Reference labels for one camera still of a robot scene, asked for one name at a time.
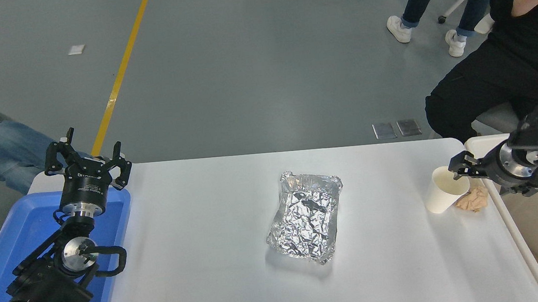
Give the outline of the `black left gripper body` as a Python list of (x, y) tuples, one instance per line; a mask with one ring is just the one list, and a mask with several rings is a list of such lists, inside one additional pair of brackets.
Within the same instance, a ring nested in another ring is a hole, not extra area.
[(113, 181), (107, 158), (65, 158), (58, 173), (65, 177), (59, 212), (105, 208)]

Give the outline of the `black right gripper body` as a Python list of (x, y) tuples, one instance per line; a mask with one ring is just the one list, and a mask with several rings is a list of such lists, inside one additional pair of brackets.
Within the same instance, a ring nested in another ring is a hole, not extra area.
[(502, 168), (499, 153), (501, 148), (490, 150), (484, 157), (481, 158), (482, 170), (488, 179), (499, 185), (509, 185), (505, 170)]

